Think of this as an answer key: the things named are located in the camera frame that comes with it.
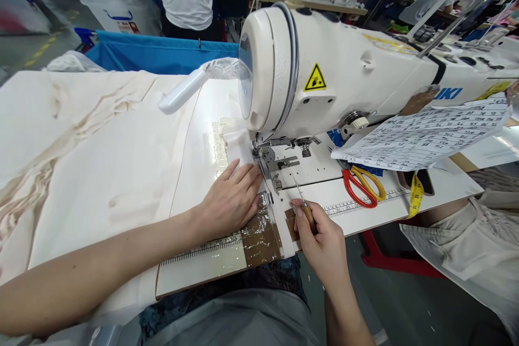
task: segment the ruler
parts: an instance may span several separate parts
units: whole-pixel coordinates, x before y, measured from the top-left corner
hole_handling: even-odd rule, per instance
[[[405,188],[395,188],[387,190],[387,196],[384,201],[381,201],[379,203],[385,203],[390,202],[391,200],[409,196],[411,191],[409,189]],[[368,201],[368,197],[364,196],[361,197],[362,201]],[[328,214],[329,217],[334,218],[336,216],[345,215],[350,212],[355,212],[358,209],[362,209],[363,207],[358,205],[353,200],[346,200],[339,203],[334,203],[330,205],[326,205],[323,207],[324,211]],[[194,249],[187,250],[183,252],[182,254],[179,254],[173,258],[167,259],[166,261],[162,262],[161,265],[167,265],[175,262],[180,262],[183,260],[187,260],[202,254],[207,254],[211,252],[215,252],[220,249],[228,248],[231,246],[238,246],[242,244],[242,236],[238,231],[235,231],[233,234],[223,237],[220,239],[215,239],[214,241],[210,241],[207,243],[204,243],[203,245],[200,245]]]
[[[390,189],[390,190],[387,190],[387,196],[386,196],[385,200],[383,200],[379,203],[386,203],[386,202],[390,202],[391,200],[394,200],[397,198],[406,197],[406,196],[409,196],[410,193],[411,193],[411,191],[409,189],[405,189],[403,187]],[[365,202],[369,201],[367,196],[361,197],[360,199]],[[349,214],[350,212],[355,212],[355,211],[357,211],[359,209],[363,209],[363,208],[364,207],[357,204],[353,200],[346,200],[346,201],[343,201],[340,203],[334,203],[334,204],[329,204],[329,205],[323,206],[324,211],[331,218],[334,218],[339,215]]]
[[[242,235],[239,233],[239,231],[235,231],[233,234],[220,238],[215,239],[214,241],[210,241],[207,243],[204,243],[203,245],[200,245],[194,249],[187,250],[183,252],[182,254],[179,254],[173,258],[167,259],[166,261],[163,261],[161,265],[168,265],[170,263],[179,262],[183,260],[187,260],[202,254],[207,254],[210,252],[214,252],[223,248],[228,248],[231,246],[238,246],[242,244]]]

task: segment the scissors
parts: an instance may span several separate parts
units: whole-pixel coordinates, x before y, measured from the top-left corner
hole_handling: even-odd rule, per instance
[[[366,208],[375,208],[378,205],[379,201],[383,201],[385,199],[385,189],[382,183],[378,180],[378,178],[376,178],[370,172],[356,167],[350,164],[349,162],[344,161],[343,159],[338,159],[337,162],[342,168],[342,177],[344,179],[344,186],[346,187],[346,191],[358,205],[361,205]],[[367,178],[369,178],[371,181],[375,183],[379,195],[375,193],[373,189],[371,189],[370,185],[368,184],[364,176],[367,176]],[[351,188],[352,182],[357,188],[364,192],[364,194],[368,197],[370,203],[362,201],[357,197],[357,195],[355,195],[355,192],[353,192],[353,189]]]

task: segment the label sticker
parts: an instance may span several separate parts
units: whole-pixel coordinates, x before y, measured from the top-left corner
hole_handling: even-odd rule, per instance
[[[496,83],[496,84],[492,85],[489,89],[487,89],[487,91],[484,94],[482,94],[480,97],[478,97],[476,100],[485,100],[495,93],[504,92],[504,91],[506,91],[506,89],[508,88],[508,86],[511,83],[512,83],[512,81],[503,81],[503,82]]]
[[[377,38],[371,35],[362,34],[364,37],[371,42],[372,45],[378,47],[382,50],[388,50],[388,51],[394,51],[401,54],[407,54],[407,55],[417,55],[418,51],[411,46],[399,42],[396,40],[390,40],[390,39],[381,39]]]
[[[324,77],[321,73],[321,70],[319,69],[319,65],[316,63],[303,91],[310,92],[313,90],[323,89],[326,89],[326,83],[324,82]]]

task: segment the red stool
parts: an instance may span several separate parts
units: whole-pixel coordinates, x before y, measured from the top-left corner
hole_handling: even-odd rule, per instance
[[[399,221],[398,223],[411,225],[414,224],[412,219]],[[370,268],[394,270],[419,276],[446,279],[443,274],[437,271],[431,264],[429,264],[429,262],[424,259],[414,260],[408,258],[385,256],[378,247],[377,240],[375,239],[375,235],[373,234],[372,230],[364,231],[361,233],[361,235],[369,249],[369,255],[363,255],[361,258]]]

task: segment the knob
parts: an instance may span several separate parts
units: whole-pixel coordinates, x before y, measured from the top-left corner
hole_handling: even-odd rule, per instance
[[[358,119],[355,119],[353,122],[350,123],[350,125],[355,130],[361,130],[364,127],[366,127],[368,124],[369,124],[368,120],[365,117],[363,117],[363,116],[358,118]]]

